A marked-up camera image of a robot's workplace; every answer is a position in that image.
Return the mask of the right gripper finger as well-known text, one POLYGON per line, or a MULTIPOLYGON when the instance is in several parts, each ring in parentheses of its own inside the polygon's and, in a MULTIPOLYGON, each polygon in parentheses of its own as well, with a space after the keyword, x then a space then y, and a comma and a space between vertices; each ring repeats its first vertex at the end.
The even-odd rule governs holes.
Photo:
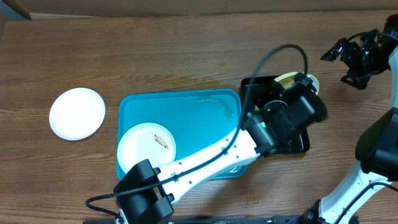
POLYGON ((365 76, 353 76, 353 75, 345 75, 341 78, 341 81, 349 86, 354 87, 358 90, 364 90, 372 75, 365 76))
POLYGON ((324 61, 334 62, 337 57, 342 54, 347 45, 348 40, 346 38, 339 39, 330 50, 328 50, 320 57, 320 59, 324 61))

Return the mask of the green rimmed plate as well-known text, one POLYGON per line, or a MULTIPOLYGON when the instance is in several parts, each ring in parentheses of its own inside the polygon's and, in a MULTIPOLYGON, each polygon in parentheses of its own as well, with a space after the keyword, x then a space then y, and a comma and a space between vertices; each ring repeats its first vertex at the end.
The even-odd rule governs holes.
POLYGON ((283 75, 256 77, 251 88, 251 100, 255 111, 259 111, 268 102, 279 100, 280 94, 292 87, 299 72, 289 72, 283 75))

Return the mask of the white plate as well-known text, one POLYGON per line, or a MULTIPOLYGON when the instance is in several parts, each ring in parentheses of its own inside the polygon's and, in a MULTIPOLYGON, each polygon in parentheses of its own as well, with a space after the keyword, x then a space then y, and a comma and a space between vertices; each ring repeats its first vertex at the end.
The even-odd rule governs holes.
POLYGON ((156 123, 141 123, 129 129, 121 138, 117 160, 121 170, 129 170, 145 159, 152 167, 175 160, 177 150, 171 132, 156 123))
POLYGON ((52 131, 68 141, 94 134, 103 124, 106 106, 102 97, 89 88, 73 88, 62 93, 49 112, 52 131))

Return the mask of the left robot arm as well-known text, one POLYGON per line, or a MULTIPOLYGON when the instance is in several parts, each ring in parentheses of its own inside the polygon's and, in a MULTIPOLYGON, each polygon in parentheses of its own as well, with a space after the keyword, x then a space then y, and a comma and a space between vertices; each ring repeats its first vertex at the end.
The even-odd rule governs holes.
POLYGON ((157 167, 148 159, 135 163, 114 188, 117 223, 167 223, 174 205, 195 187, 261 156, 287 153, 309 125, 327 117, 318 97, 319 82, 312 75, 282 75, 267 89, 278 97, 248 113, 242 124, 216 143, 157 167))

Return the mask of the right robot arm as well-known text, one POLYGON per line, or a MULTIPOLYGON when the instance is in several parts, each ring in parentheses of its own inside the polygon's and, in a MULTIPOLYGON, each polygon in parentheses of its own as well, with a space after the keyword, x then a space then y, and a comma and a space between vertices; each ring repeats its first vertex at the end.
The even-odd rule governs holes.
POLYGON ((321 57, 324 61, 340 59, 348 66, 343 83, 363 90, 372 76, 391 71, 389 110, 360 136, 356 163, 346 177, 326 197, 309 208, 297 223, 357 223, 353 215, 375 193, 397 181, 397 15, 386 19, 384 30, 373 29, 342 38, 321 57))

